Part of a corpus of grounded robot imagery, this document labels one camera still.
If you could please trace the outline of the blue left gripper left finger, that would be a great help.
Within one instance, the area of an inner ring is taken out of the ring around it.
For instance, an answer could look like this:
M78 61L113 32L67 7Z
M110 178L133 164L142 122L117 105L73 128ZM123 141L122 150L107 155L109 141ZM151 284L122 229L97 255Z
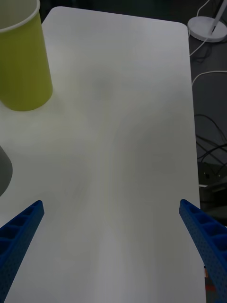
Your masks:
M43 202L38 200L0 228L1 303L8 295L43 216Z

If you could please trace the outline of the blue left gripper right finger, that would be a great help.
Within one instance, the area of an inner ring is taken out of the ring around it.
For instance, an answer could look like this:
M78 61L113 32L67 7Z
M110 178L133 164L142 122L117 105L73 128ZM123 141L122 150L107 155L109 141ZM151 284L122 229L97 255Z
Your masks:
M181 216L218 293L227 301L227 228L189 201L180 201Z

